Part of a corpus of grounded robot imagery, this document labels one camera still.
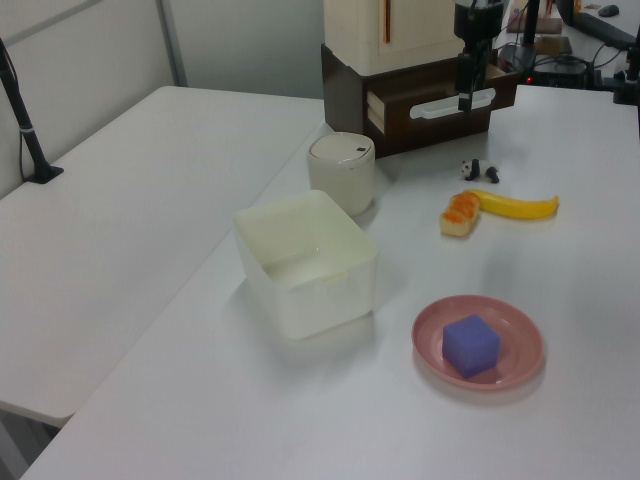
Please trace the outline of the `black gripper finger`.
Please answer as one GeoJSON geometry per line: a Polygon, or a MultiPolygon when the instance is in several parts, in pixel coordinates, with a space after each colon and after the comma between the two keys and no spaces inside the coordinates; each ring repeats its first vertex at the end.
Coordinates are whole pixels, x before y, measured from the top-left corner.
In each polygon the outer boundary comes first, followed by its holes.
{"type": "Polygon", "coordinates": [[[489,44],[478,43],[474,50],[473,59],[473,90],[479,91],[485,85],[486,68],[489,62],[489,44]]]}
{"type": "Polygon", "coordinates": [[[474,85],[474,60],[466,53],[457,57],[456,91],[458,93],[458,109],[470,112],[474,85]]]}

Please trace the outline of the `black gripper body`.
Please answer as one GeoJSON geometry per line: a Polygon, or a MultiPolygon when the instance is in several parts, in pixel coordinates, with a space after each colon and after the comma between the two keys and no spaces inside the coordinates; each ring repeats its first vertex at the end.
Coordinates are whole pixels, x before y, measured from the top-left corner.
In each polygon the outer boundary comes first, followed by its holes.
{"type": "Polygon", "coordinates": [[[502,18],[502,1],[455,1],[454,35],[463,41],[463,53],[477,56],[491,46],[500,33],[502,18]]]}

